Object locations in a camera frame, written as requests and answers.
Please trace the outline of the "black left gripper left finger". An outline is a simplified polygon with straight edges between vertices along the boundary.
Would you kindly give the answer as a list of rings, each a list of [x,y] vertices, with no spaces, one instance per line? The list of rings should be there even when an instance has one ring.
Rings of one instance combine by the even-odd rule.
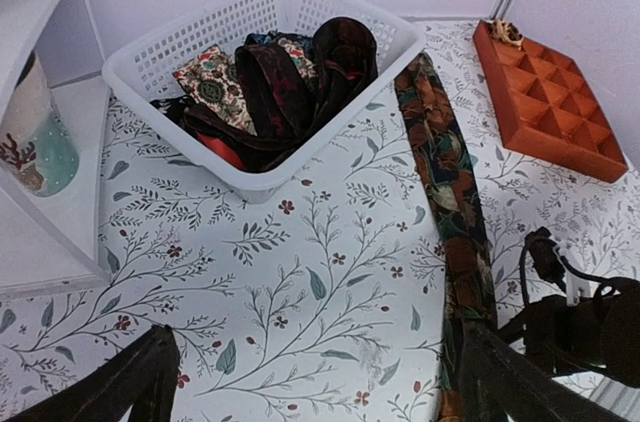
[[[180,352],[173,330],[154,325],[84,379],[12,421],[169,421]]]

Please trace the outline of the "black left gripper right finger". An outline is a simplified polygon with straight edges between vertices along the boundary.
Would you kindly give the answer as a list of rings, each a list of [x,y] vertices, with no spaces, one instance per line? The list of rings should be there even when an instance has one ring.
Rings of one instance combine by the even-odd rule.
[[[459,390],[467,421],[620,421],[551,380],[484,325],[464,322]]]

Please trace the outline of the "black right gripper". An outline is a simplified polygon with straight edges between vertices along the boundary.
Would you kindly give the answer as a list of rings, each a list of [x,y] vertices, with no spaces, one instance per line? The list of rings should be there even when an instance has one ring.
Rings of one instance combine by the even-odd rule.
[[[525,358],[551,377],[596,372],[639,385],[639,282],[607,279],[593,297],[569,306],[552,295],[527,304],[499,330],[524,342]]]

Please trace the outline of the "green brown patterned tie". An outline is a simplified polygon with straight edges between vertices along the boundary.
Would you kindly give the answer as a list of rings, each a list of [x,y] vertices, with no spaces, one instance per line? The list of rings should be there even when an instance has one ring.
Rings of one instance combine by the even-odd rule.
[[[394,90],[415,169],[436,223],[445,259],[441,421],[504,421],[479,387],[464,394],[463,324],[497,325],[490,244],[469,151],[434,64],[419,53],[395,78]]]

